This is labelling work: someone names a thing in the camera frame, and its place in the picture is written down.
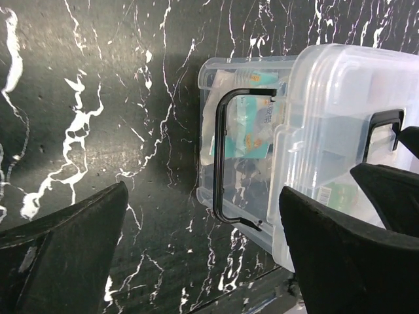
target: black marble surface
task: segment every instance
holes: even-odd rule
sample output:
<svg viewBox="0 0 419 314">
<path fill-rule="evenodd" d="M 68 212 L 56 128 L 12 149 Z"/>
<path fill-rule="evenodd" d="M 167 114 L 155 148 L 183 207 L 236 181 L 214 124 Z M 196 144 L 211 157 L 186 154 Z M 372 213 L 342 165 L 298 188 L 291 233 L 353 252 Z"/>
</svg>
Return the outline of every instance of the black marble surface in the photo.
<svg viewBox="0 0 419 314">
<path fill-rule="evenodd" d="M 0 0 L 0 230 L 123 180 L 106 313 L 188 313 L 277 267 L 195 198 L 200 66 L 346 43 L 418 53 L 419 1 Z"/>
</svg>

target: teal packet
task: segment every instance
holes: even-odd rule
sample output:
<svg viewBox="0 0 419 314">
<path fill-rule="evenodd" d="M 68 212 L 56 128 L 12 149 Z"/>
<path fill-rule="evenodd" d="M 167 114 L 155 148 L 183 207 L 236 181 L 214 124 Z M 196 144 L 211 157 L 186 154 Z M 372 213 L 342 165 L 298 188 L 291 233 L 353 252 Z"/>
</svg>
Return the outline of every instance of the teal packet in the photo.
<svg viewBox="0 0 419 314">
<path fill-rule="evenodd" d="M 278 84 L 278 90 L 281 90 L 285 84 L 279 82 L 276 73 L 253 71 L 246 74 L 250 86 L 254 88 L 272 87 Z M 274 128 L 282 123 L 284 103 L 272 102 L 263 96 L 239 96 L 230 106 L 235 108 L 229 112 L 225 158 L 266 158 L 273 142 Z M 213 144 L 214 138 L 210 150 L 212 156 Z"/>
</svg>

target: black handle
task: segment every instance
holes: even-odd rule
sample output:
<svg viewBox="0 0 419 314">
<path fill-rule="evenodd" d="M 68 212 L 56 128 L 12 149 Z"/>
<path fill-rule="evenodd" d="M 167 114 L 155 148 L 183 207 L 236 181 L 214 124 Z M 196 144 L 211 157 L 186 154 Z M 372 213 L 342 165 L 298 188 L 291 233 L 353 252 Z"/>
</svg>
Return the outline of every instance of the black handle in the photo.
<svg viewBox="0 0 419 314">
<path fill-rule="evenodd" d="M 262 231 L 258 226 L 248 219 L 237 217 L 228 218 L 223 214 L 223 193 L 224 193 L 224 156 L 225 136 L 227 134 L 227 107 L 231 99 L 241 95 L 253 96 L 276 96 L 276 89 L 270 88 L 237 88 L 225 94 L 217 106 L 215 113 L 215 153 L 214 153 L 214 186 L 213 186 L 213 212 L 215 217 L 227 224 L 245 224 L 246 226 Z"/>
<path fill-rule="evenodd" d="M 373 114 L 373 116 L 371 117 L 371 121 L 369 122 L 367 142 L 365 143 L 365 150 L 364 150 L 362 162 L 367 162 L 371 136 L 373 135 L 374 129 L 378 128 L 379 126 L 393 124 L 392 129 L 396 135 L 394 145 L 393 145 L 393 150 L 396 150 L 397 144 L 399 142 L 397 136 L 399 135 L 401 131 L 401 125 L 403 124 L 404 118 L 405 118 L 405 112 L 402 109 L 382 111 L 381 113 Z"/>
</svg>

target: plastic container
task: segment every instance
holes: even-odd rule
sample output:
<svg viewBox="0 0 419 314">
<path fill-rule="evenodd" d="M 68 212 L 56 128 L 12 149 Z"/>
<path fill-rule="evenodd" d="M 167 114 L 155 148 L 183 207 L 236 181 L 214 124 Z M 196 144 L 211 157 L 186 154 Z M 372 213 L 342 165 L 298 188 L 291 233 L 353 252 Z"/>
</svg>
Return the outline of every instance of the plastic container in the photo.
<svg viewBox="0 0 419 314">
<path fill-rule="evenodd" d="M 394 131 L 418 121 L 419 58 L 326 44 L 309 46 L 298 57 L 208 60 L 198 77 L 202 133 L 197 189 L 199 202 L 208 207 L 214 170 L 208 143 L 213 142 L 217 104 L 234 88 L 254 87 L 254 73 L 278 78 L 256 88 L 277 89 L 274 99 L 283 104 L 282 112 L 272 125 L 266 158 L 226 157 L 223 213 L 256 224 L 262 231 L 234 226 L 293 271 L 278 204 L 283 186 L 382 226 L 349 170 L 362 161 L 409 168 L 412 155 L 403 145 L 395 146 Z M 234 130 L 237 106 L 233 99 L 228 130 Z"/>
</svg>

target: black countertop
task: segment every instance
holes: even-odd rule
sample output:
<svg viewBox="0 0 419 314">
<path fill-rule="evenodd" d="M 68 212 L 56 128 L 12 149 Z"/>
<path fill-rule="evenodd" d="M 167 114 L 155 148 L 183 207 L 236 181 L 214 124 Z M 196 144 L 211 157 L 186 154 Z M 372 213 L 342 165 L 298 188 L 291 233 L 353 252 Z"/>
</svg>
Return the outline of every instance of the black countertop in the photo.
<svg viewBox="0 0 419 314">
<path fill-rule="evenodd" d="M 0 1 L 0 230 L 123 180 L 103 308 L 188 313 L 277 268 L 195 198 L 200 66 L 310 44 L 418 53 L 419 1 Z"/>
</svg>

